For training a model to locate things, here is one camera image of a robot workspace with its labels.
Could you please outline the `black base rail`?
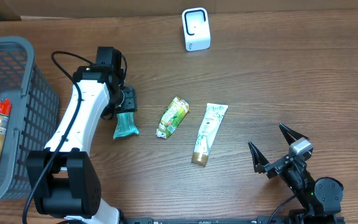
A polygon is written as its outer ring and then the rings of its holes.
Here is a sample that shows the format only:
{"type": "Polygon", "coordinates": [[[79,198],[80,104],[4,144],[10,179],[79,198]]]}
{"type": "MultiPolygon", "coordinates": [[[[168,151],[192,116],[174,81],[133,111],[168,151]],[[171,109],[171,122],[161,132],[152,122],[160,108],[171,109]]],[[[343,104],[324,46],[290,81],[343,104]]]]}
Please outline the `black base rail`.
{"type": "Polygon", "coordinates": [[[288,217],[275,217],[269,222],[268,216],[257,218],[223,218],[223,219],[159,219],[150,217],[125,218],[119,224],[286,224],[290,223],[288,217]]]}

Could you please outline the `white barcode scanner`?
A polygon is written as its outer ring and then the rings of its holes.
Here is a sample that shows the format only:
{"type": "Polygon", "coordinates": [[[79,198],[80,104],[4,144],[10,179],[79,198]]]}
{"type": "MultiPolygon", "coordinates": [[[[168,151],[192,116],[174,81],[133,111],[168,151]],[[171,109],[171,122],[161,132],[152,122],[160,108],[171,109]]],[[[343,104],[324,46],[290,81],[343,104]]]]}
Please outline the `white barcode scanner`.
{"type": "Polygon", "coordinates": [[[206,9],[203,7],[186,9],[181,19],[186,50],[192,52],[210,48],[211,33],[206,9]]]}

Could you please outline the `green juice carton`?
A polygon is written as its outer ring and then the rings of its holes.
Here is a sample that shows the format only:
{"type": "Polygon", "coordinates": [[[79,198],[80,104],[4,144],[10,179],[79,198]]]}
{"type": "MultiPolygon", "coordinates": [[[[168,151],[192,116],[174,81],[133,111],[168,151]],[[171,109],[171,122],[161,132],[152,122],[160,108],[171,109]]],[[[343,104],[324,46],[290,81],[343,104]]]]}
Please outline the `green juice carton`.
{"type": "Polygon", "coordinates": [[[184,99],[178,96],[174,97],[160,118],[157,137],[168,139],[183,121],[189,110],[190,106],[184,99]]]}

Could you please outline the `grey plastic basket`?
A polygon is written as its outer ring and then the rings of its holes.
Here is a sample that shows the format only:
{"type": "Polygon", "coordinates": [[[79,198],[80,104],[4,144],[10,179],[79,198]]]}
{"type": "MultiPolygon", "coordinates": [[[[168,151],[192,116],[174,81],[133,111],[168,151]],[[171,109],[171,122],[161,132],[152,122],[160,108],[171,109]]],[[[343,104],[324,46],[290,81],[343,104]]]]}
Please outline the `grey plastic basket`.
{"type": "Polygon", "coordinates": [[[6,98],[12,109],[0,160],[0,200],[25,199],[31,192],[25,161],[56,131],[60,102],[23,37],[0,37],[0,100],[6,98]]]}

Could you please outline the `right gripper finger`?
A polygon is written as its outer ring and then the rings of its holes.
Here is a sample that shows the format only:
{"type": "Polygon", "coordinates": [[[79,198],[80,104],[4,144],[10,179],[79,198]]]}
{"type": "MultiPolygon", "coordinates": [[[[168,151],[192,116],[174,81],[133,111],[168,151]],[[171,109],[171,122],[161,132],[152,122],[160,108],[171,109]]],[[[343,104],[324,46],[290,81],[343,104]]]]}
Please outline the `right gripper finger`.
{"type": "Polygon", "coordinates": [[[292,130],[291,128],[284,125],[283,123],[279,124],[279,128],[289,145],[293,144],[295,141],[297,141],[301,138],[305,138],[305,139],[309,140],[309,138],[307,136],[302,135],[302,134],[292,130]]]}
{"type": "Polygon", "coordinates": [[[252,156],[255,173],[266,173],[266,166],[269,165],[269,161],[251,141],[248,142],[248,146],[252,156]]]}

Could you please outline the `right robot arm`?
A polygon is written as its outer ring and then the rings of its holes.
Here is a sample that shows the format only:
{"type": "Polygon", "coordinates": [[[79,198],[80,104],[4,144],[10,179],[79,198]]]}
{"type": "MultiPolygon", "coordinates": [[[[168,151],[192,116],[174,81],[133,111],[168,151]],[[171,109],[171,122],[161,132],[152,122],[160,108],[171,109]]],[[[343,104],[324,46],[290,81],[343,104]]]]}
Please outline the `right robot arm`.
{"type": "Polygon", "coordinates": [[[341,212],[344,186],[332,177],[312,178],[306,161],[311,158],[313,145],[309,137],[281,123],[288,154],[270,163],[252,142],[248,142],[254,171],[269,179],[279,176],[293,192],[262,223],[344,223],[341,212]]]}

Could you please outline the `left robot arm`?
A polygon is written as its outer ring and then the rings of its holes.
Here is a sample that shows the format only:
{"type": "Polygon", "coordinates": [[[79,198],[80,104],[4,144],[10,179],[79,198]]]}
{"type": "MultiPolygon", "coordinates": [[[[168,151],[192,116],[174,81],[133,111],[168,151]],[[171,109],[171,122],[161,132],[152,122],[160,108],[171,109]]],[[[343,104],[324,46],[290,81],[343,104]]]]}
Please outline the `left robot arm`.
{"type": "Polygon", "coordinates": [[[101,196],[101,183],[90,160],[99,119],[137,111],[135,90],[125,86],[127,62],[114,47],[98,47],[96,60],[64,74],[73,84],[67,110],[41,151],[26,159],[31,193],[22,213],[27,223],[31,203],[41,215],[62,223],[127,223],[120,209],[101,196]]]}

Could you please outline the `teal snack packet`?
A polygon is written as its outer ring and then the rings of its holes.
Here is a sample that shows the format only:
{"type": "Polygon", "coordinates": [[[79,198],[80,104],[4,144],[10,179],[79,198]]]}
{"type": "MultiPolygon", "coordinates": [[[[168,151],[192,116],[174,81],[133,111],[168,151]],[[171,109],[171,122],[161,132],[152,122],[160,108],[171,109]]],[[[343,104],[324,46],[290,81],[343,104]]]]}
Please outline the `teal snack packet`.
{"type": "Polygon", "coordinates": [[[113,139],[126,138],[134,134],[139,134],[139,130],[135,125],[134,112],[117,114],[117,125],[113,139]]]}

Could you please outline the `white cream tube gold cap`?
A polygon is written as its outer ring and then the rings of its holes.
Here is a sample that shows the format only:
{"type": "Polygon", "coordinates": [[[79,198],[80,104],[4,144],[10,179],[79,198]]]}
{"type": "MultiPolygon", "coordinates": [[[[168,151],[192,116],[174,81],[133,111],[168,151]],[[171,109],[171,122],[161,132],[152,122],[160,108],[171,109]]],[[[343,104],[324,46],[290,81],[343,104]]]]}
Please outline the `white cream tube gold cap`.
{"type": "Polygon", "coordinates": [[[208,103],[196,137],[192,163],[205,167],[228,105],[208,103]]]}

